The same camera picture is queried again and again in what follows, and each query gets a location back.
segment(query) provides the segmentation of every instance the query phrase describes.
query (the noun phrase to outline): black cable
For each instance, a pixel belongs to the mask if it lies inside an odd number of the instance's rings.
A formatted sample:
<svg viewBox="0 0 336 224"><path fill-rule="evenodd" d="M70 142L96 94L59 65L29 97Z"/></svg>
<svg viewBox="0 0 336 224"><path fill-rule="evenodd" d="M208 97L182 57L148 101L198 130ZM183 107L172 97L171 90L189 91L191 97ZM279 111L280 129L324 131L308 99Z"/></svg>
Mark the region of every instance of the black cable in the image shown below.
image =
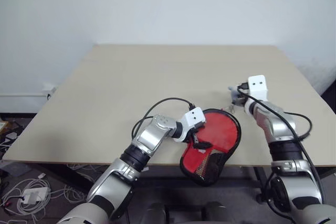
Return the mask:
<svg viewBox="0 0 336 224"><path fill-rule="evenodd" d="M152 117L152 116L147 116L147 117L145 118L145 120L146 120L146 119L149 119L149 118L153 118L153 117ZM135 135L134 135L135 127L136 127L141 121L144 121L144 119L140 119L140 120L138 120L137 123L133 126L132 133L131 133L132 139L135 138Z"/></svg>
<svg viewBox="0 0 336 224"><path fill-rule="evenodd" d="M157 102L156 104L154 104L154 105L153 105L153 106L146 112L146 114L145 114L145 115L143 116L143 118L140 120L140 123L139 123L138 127L136 128L136 131L135 131L135 133L134 133L134 136L137 135L137 133L138 133L138 131L139 131L139 129L140 129L140 127L141 127L143 121L144 121L145 118L148 116L148 114L149 114L149 113L150 113L156 106L158 106L160 103L165 102L165 101L168 101L168 100L179 100L179 101L186 102L186 103L188 103L188 105L189 105L189 109L190 109L190 110L195 108L195 106L194 106L190 101L185 100L185 99L182 99L182 98L178 98L178 97L169 97L169 98L163 99L163 100Z"/></svg>
<svg viewBox="0 0 336 224"><path fill-rule="evenodd" d="M264 184L264 187L263 187L264 194L265 194L265 197L266 197L266 203L267 203L267 205L269 206L269 208L270 208L275 214L277 214L278 216L283 217L283 218L285 218L285 219L288 219L288 220L290 220L291 222L293 222L294 224L296 224L295 221L294 221L290 216L288 216L288 215L284 215L284 214L278 212L278 211L272 206L272 204L271 204L271 202L270 202L270 200L269 200L269 197L268 197L268 184L269 184L269 182L271 181L271 179L272 179L273 176L274 176L274 172L272 172L271 175L269 175L269 177L268 177L268 179L267 179L267 181L266 181L266 183Z"/></svg>
<svg viewBox="0 0 336 224"><path fill-rule="evenodd" d="M289 115L296 115L296 116L300 116L304 119L306 119L309 123L309 129L307 130L307 132L301 136L299 136L300 140L303 140L305 139L307 136L309 136L310 132L311 132L311 129L313 128L313 123L311 122L311 120L305 116L305 115L301 115L301 114L298 114L298 113L291 113L291 112L285 112L286 114L289 114Z"/></svg>
<svg viewBox="0 0 336 224"><path fill-rule="evenodd" d="M6 199L6 201L4 202L4 205L7 203L7 201L9 201L10 199L22 199L22 200L24 200L25 199L25 197L23 197L23 196L9 196L7 199Z"/></svg>
<svg viewBox="0 0 336 224"><path fill-rule="evenodd" d="M266 106L265 104L263 104L261 101L259 101L259 100L257 100L256 98L254 98L254 97L252 97L252 96L250 96L250 95L248 95L248 94L242 92L242 90L240 90L240 87L238 87L237 91L238 91L240 94L242 94L242 95L244 95L244 96L246 96L246 97L248 97L248 98L254 100L256 103L260 104L260 105L263 106L265 109L267 109L267 110L269 110L270 112L272 112L274 115L276 115L277 117L279 117L279 118L284 122L284 124L288 127L288 129L289 129L289 130L291 131L291 133L293 134L295 143L297 143L297 144L299 145L300 149L302 150L303 154L305 155L305 157L306 157L306 159L307 159L307 161L308 161L308 163L309 163L309 165L310 165L310 167L311 167L312 173L313 173L313 175L314 175L314 178L315 178L315 180L316 180L316 182L317 182L317 184L318 184L318 187L319 187L319 190L320 190L320 193L321 193L322 203L324 204L324 199L325 199L325 197L324 197L324 190L323 190L323 187L322 187L322 182L321 182L320 176L319 176L319 174L318 174L318 172L317 172L317 170L316 170L316 168L315 168L315 166L314 166L312 160L310 159L310 157L309 157L309 155L308 155L306 149L305 149L304 146L302 145L299 136L296 134L295 130L292 128L292 126L289 124L289 122L287 122L287 120L286 120L283 116L281 116L280 114L278 114L277 112L275 112L274 110L272 110L270 107L268 107L268 106Z"/></svg>
<svg viewBox="0 0 336 224"><path fill-rule="evenodd" d="M130 224L130 215L128 214L128 208L126 208L126 222Z"/></svg>

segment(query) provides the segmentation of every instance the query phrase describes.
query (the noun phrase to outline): red fabric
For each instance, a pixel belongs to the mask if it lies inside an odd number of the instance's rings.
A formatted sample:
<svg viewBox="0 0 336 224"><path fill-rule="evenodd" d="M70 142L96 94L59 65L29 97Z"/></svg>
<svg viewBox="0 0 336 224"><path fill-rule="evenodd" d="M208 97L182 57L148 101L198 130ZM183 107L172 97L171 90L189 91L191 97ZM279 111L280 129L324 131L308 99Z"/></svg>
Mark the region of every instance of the red fabric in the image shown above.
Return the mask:
<svg viewBox="0 0 336 224"><path fill-rule="evenodd" d="M228 153L235 146L238 132L236 123L228 116L216 112L205 113L206 124L196 133L199 142L210 142L211 148L205 153L193 148L193 143L183 153L183 165L191 173L194 173L208 154L216 149Z"/></svg>

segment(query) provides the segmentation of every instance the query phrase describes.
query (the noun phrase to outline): wall outlet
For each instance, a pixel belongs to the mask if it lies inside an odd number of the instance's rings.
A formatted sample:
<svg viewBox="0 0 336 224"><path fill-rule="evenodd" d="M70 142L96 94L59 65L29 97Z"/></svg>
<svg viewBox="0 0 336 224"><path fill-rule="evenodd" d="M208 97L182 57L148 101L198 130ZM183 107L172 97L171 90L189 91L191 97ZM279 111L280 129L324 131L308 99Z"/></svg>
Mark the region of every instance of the wall outlet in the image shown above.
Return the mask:
<svg viewBox="0 0 336 224"><path fill-rule="evenodd" d="M44 88L42 89L42 94L44 94L45 96L53 96L53 94L55 93L57 89L57 86L44 86Z"/></svg>

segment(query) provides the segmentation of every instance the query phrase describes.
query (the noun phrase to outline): white power adapter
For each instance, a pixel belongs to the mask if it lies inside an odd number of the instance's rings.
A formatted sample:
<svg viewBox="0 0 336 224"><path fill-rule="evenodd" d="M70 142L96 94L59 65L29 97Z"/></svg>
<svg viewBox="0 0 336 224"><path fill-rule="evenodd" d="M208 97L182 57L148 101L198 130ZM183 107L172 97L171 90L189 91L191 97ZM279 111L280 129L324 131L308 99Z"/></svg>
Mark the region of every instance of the white power adapter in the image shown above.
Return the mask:
<svg viewBox="0 0 336 224"><path fill-rule="evenodd" d="M39 187L26 189L23 192L24 199L21 200L23 204L36 204L38 201L43 201L47 198L50 193L49 187Z"/></svg>

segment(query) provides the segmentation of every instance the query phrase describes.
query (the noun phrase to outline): black trim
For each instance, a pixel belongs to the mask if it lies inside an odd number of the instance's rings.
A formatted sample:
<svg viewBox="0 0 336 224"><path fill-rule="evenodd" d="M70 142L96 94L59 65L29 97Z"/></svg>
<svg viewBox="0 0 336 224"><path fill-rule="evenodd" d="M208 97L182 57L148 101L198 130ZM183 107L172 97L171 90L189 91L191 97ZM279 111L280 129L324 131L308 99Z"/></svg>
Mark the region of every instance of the black trim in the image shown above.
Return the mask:
<svg viewBox="0 0 336 224"><path fill-rule="evenodd" d="M193 148L194 149L200 149L200 150L206 150L213 146L212 143L209 142L200 142L200 143L194 143Z"/></svg>
<svg viewBox="0 0 336 224"><path fill-rule="evenodd" d="M172 135L172 138L179 138L182 135L182 132L183 132L182 123L176 122L176 131L174 132L174 135Z"/></svg>
<svg viewBox="0 0 336 224"><path fill-rule="evenodd" d="M325 219L325 220L321 221L319 224L324 224L324 223L327 223L329 220L331 220L331 219L327 218L327 219Z"/></svg>
<svg viewBox="0 0 336 224"><path fill-rule="evenodd" d="M180 169L181 169L181 171L187 177L189 177L193 182L197 183L200 186L210 186L210 185L213 185L214 183L216 183L218 181L219 176L220 176L220 174L221 174L221 172L223 170L223 167L224 167L226 161L232 156L233 152L236 150L236 148L240 144L240 139L241 139L241 136L242 136L242 129L240 127L240 124L239 124L238 120L233 115L231 115L230 113L228 113L226 111L218 110L218 109L207 109L207 110L204 110L203 113L204 114L206 114L206 113L220 113L220 114L226 115L226 116L228 116L229 118L231 118L235 122L236 127L237 127L237 140L236 140L236 143L230 149L230 151L228 153L221 154L221 159L219 161L219 165L218 165L219 169L218 169L218 174L217 174L216 179L212 179L211 181L205 181L204 178L202 178L201 176L198 176L198 175L196 175L194 173L189 172L183 166L183 157L181 157L181 159L180 159Z"/></svg>
<svg viewBox="0 0 336 224"><path fill-rule="evenodd" d="M248 108L248 110L250 111L251 115L253 115L253 110L254 110L254 106L257 104L257 102L253 102L250 107Z"/></svg>
<svg viewBox="0 0 336 224"><path fill-rule="evenodd" d="M113 212L112 216L110 217L110 220L116 220L119 219L124 212L127 209L127 206L129 205L132 197L133 197L133 187L129 190L128 194L126 195L125 199L123 202L120 204L120 206Z"/></svg>
<svg viewBox="0 0 336 224"><path fill-rule="evenodd" d="M100 195L95 195L89 203L95 204L103 209L106 212L107 216L111 216L114 211L113 204Z"/></svg>
<svg viewBox="0 0 336 224"><path fill-rule="evenodd" d="M320 204L318 198L307 196L307 197L298 197L292 200L293 204L299 210L303 210L306 206Z"/></svg>
<svg viewBox="0 0 336 224"><path fill-rule="evenodd" d="M274 205L281 212L290 212L287 190L280 177L275 177L271 180L271 195Z"/></svg>
<svg viewBox="0 0 336 224"><path fill-rule="evenodd" d="M303 159L301 148L297 143L276 141L270 143L268 147L273 161Z"/></svg>
<svg viewBox="0 0 336 224"><path fill-rule="evenodd" d="M127 147L124 153L121 154L120 159L132 166L138 172L141 172L149 161L150 156L131 144Z"/></svg>

